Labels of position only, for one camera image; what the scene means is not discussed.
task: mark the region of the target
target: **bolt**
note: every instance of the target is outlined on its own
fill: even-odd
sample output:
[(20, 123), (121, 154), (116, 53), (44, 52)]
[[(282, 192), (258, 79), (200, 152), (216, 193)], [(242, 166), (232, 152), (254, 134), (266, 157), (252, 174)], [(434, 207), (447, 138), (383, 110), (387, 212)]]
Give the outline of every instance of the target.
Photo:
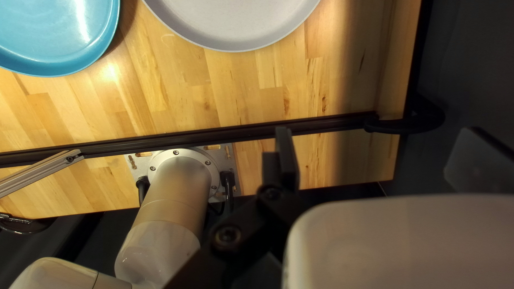
[(281, 195), (282, 192), (276, 188), (269, 188), (264, 191), (264, 197), (268, 200), (278, 200)]
[(219, 246), (235, 245), (241, 240), (241, 230), (237, 227), (228, 225), (221, 227), (216, 231), (214, 241)]

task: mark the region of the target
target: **plate rim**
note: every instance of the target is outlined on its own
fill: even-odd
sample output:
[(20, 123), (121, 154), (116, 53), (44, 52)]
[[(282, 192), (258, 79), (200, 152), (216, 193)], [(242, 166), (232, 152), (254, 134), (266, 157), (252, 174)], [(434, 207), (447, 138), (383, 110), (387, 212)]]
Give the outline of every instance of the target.
[(114, 22), (114, 27), (113, 27), (113, 29), (111, 31), (111, 34), (108, 36), (108, 42), (107, 42), (108, 44), (101, 50), (101, 53), (98, 53), (98, 56), (96, 56), (90, 63), (88, 63), (86, 65), (83, 65), (81, 68), (79, 68), (77, 70), (74, 70), (72, 72), (64, 73), (64, 74), (58, 74), (58, 75), (36, 75), (36, 74), (24, 73), (24, 72), (21, 72), (21, 71), (16, 71), (16, 70), (11, 69), (11, 68), (7, 68), (7, 67), (3, 66), (2, 64), (0, 64), (0, 68), (12, 71), (12, 72), (17, 73), (17, 74), (27, 75), (27, 76), (50, 78), (50, 77), (61, 77), (61, 76), (67, 76), (67, 75), (75, 74), (75, 73), (77, 73), (79, 71), (82, 71), (82, 70), (90, 67), (93, 63), (95, 63), (98, 59), (100, 59), (100, 57), (102, 57), (102, 55), (104, 55), (104, 53), (107, 51), (107, 49), (109, 48), (109, 46), (111, 45), (111, 43), (113, 41), (114, 35), (116, 34), (116, 30), (118, 29), (118, 23), (119, 23), (119, 20), (120, 20), (121, 0), (111, 0), (111, 1), (115, 5), (115, 7), (113, 7), (113, 9), (112, 9), (112, 10), (114, 10), (113, 15), (116, 17), (115, 22)]
[(254, 50), (257, 50), (257, 49), (261, 49), (261, 48), (264, 48), (266, 46), (269, 46), (271, 44), (274, 44), (284, 38), (286, 38), (289, 34), (291, 34), (293, 31), (295, 31), (298, 27), (300, 27), (300, 25), (302, 25), (306, 20), (307, 18), (309, 18), (309, 16), (314, 12), (314, 10), (316, 9), (316, 7), (320, 4), (321, 0), (315, 0), (316, 1), (316, 4), (313, 6), (313, 8), (309, 11), (309, 13), (307, 13), (307, 15), (305, 16), (305, 18), (299, 22), (299, 24), (297, 26), (295, 26), (293, 29), (291, 29), (291, 31), (289, 31), (288, 33), (284, 34), (282, 37), (268, 43), (268, 44), (265, 44), (265, 45), (262, 45), (262, 46), (259, 46), (259, 47), (256, 47), (256, 48), (250, 48), (250, 49), (243, 49), (243, 50), (223, 50), (223, 49), (217, 49), (217, 48), (213, 48), (213, 47), (208, 47), (206, 45), (203, 45), (203, 44), (200, 44), (200, 43), (196, 43), (184, 36), (182, 36), (182, 34), (178, 33), (177, 31), (175, 31), (173, 28), (171, 28), (168, 24), (166, 24), (159, 16), (157, 16), (157, 14), (155, 14), (154, 10), (152, 8), (150, 8), (150, 6), (148, 5), (148, 3), (146, 3), (146, 0), (142, 0), (144, 5), (148, 8), (148, 10), (150, 10), (150, 12), (152, 13), (153, 16), (155, 16), (155, 18), (157, 18), (161, 23), (163, 23), (169, 30), (171, 30), (173, 33), (175, 33), (176, 35), (180, 36), (182, 39), (188, 41), (189, 43), (192, 43), (194, 45), (198, 45), (200, 47), (203, 47), (203, 48), (206, 48), (206, 49), (209, 49), (209, 50), (214, 50), (214, 51), (219, 51), (219, 52), (232, 52), (232, 53), (236, 53), (236, 52), (248, 52), (248, 51), (254, 51)]

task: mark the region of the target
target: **wooden table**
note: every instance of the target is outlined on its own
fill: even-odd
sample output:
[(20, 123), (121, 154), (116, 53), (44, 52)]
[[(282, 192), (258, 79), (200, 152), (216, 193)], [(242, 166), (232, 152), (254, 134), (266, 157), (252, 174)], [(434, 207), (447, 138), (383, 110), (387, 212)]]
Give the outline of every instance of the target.
[[(399, 118), (419, 2), (321, 0), (279, 42), (225, 53), (176, 36), (141, 0), (123, 0), (115, 39), (87, 69), (57, 78), (0, 69), (0, 151), (372, 110)], [(354, 130), (294, 141), (302, 188), (393, 177), (398, 136)], [(253, 194), (273, 140), (235, 150), (242, 191)], [(26, 218), (137, 206), (123, 156), (84, 160), (0, 199), (0, 212)]]

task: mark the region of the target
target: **blue plate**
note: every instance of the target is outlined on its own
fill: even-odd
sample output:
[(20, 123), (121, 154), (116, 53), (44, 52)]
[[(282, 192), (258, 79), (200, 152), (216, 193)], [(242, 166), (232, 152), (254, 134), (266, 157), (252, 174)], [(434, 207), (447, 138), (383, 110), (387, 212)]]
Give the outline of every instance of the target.
[(120, 0), (0, 0), (0, 67), (64, 76), (102, 56), (118, 25)]

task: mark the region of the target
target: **white plate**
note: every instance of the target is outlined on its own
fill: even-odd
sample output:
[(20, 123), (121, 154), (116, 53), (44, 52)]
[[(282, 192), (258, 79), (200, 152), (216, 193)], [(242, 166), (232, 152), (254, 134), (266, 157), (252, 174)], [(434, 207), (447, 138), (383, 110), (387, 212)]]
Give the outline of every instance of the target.
[(259, 49), (286, 37), (320, 0), (144, 0), (177, 35), (225, 52)]

